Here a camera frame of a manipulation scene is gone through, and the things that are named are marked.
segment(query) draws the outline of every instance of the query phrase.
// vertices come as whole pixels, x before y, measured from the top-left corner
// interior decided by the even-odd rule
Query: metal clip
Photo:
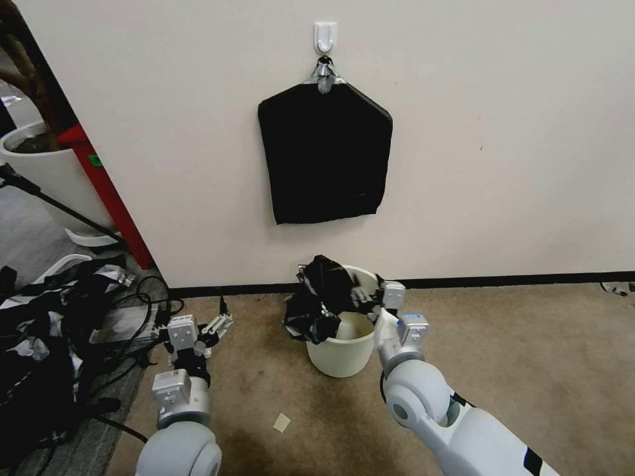
[[[317,84],[317,90],[321,94],[328,94],[334,84],[346,84],[346,81],[335,72],[333,60],[328,56],[322,56],[318,59],[313,74],[304,84]]]

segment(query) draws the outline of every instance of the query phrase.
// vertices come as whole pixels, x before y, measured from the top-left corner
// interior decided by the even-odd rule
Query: wall hook
[[[336,22],[315,22],[313,25],[313,39],[316,51],[326,54],[333,50],[337,37]]]

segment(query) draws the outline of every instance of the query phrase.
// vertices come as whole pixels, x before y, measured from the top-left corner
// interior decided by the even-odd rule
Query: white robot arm
[[[377,309],[375,345],[384,369],[382,393],[388,411],[437,457],[446,476],[557,476],[557,473],[505,425],[475,408],[446,383],[442,373],[423,360],[421,341],[429,327],[421,314],[398,319],[405,289],[395,282]]]
[[[219,316],[200,330],[194,316],[185,315],[173,317],[157,331],[175,369],[154,378],[159,430],[141,451],[136,476],[216,476],[220,471],[222,452],[207,427],[210,374],[206,359],[232,323],[221,298]]]

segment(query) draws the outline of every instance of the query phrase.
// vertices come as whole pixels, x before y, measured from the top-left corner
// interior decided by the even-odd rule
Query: paper scrap
[[[273,424],[273,429],[282,433],[286,430],[286,427],[289,426],[289,423],[291,423],[291,418],[284,413],[280,413],[278,418],[276,418],[276,422]]]

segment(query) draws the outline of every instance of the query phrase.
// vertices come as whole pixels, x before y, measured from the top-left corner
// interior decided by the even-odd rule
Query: black plastic bag
[[[286,302],[286,313],[282,320],[292,338],[314,344],[335,337],[339,323],[339,317],[330,312],[319,297],[307,290],[295,293]]]
[[[353,280],[344,267],[324,255],[317,255],[299,275],[300,281],[318,296],[334,314],[355,311],[351,299]]]

